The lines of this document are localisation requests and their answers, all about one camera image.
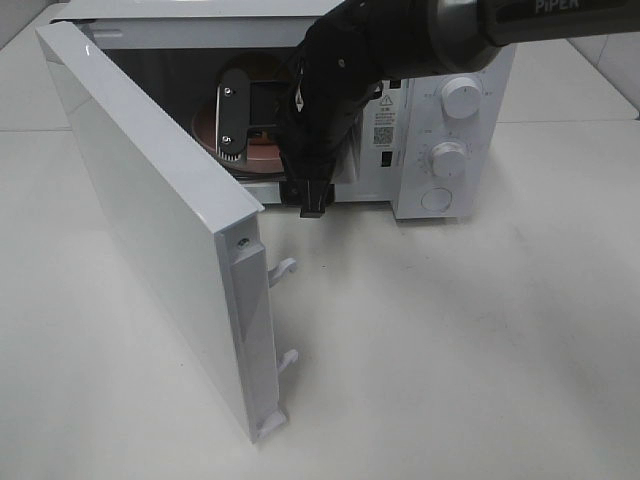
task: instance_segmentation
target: microwave door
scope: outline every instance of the microwave door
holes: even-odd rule
[[[256,441],[285,420],[262,205],[75,25],[38,36],[114,238]]]

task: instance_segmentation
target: label sticker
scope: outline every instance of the label sticker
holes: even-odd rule
[[[402,89],[385,89],[382,97],[370,103],[371,143],[374,148],[389,149],[397,143],[398,111]]]

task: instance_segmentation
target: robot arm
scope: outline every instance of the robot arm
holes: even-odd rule
[[[637,0],[346,0],[307,32],[279,102],[282,200],[322,216],[345,138],[381,80],[481,70],[510,43],[635,30]]]

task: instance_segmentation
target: control knob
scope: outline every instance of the control knob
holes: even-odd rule
[[[473,78],[457,77],[442,88],[442,106],[451,118],[469,118],[480,109],[481,101],[482,88]]]
[[[427,154],[427,161],[423,164],[428,167],[429,173],[440,178],[453,178],[462,174],[466,168],[468,159],[467,148],[460,142],[443,142],[431,149]]]

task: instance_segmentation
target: microwave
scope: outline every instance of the microwave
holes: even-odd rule
[[[220,72],[286,65],[337,0],[72,0],[38,29],[101,206],[251,441],[286,421],[257,215],[280,203],[267,136],[242,168],[210,140]],[[336,202],[387,202],[398,220],[464,217],[515,47],[484,70],[385,81],[334,175]]]

